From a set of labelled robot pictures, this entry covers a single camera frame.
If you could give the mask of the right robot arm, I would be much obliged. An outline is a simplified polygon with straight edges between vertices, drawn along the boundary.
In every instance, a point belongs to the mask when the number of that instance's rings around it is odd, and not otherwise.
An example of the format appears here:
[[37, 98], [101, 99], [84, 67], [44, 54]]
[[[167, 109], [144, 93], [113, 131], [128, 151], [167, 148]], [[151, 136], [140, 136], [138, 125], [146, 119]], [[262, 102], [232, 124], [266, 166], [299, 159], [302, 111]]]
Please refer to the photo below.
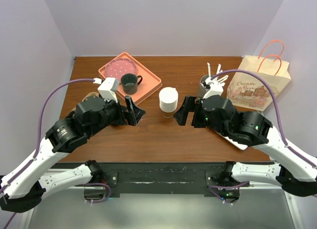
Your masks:
[[212, 176], [215, 188], [236, 188], [248, 182], [268, 183], [289, 194], [306, 197], [317, 194], [317, 159], [282, 139], [282, 134], [266, 117], [253, 111], [239, 112], [227, 98], [185, 97], [173, 117], [184, 126], [194, 114], [194, 128], [209, 128], [238, 144], [253, 147], [275, 161], [247, 164], [227, 161], [221, 173]]

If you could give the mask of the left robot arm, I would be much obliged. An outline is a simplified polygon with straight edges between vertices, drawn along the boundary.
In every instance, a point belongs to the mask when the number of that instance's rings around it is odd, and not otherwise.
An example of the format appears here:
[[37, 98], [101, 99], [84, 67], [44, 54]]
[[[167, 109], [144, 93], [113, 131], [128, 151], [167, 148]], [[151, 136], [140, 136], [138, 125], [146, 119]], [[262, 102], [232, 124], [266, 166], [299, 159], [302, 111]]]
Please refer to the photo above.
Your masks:
[[0, 207], [4, 211], [24, 213], [36, 207], [48, 196], [77, 185], [99, 185], [105, 174], [95, 160], [74, 169], [46, 176], [59, 160], [86, 144], [98, 132], [110, 125], [137, 125], [145, 110], [137, 107], [132, 98], [125, 97], [123, 106], [114, 100], [87, 96], [66, 118], [58, 120], [34, 151], [13, 172], [0, 180]]

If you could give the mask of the cream bear paper bag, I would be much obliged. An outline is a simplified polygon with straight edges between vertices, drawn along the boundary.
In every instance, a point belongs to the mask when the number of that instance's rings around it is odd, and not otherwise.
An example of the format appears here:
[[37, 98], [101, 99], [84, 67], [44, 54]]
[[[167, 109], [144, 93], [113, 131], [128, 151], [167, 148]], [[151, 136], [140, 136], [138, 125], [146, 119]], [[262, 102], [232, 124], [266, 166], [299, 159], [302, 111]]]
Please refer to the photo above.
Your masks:
[[[274, 96], [278, 96], [291, 81], [288, 72], [289, 62], [281, 59], [284, 49], [285, 46], [282, 45], [280, 53], [263, 56], [264, 49], [262, 49], [259, 55], [246, 55], [238, 68], [261, 77], [273, 91]], [[264, 111], [272, 103], [272, 97], [261, 81], [240, 72], [234, 74], [227, 88], [226, 97], [235, 106], [257, 111]]]

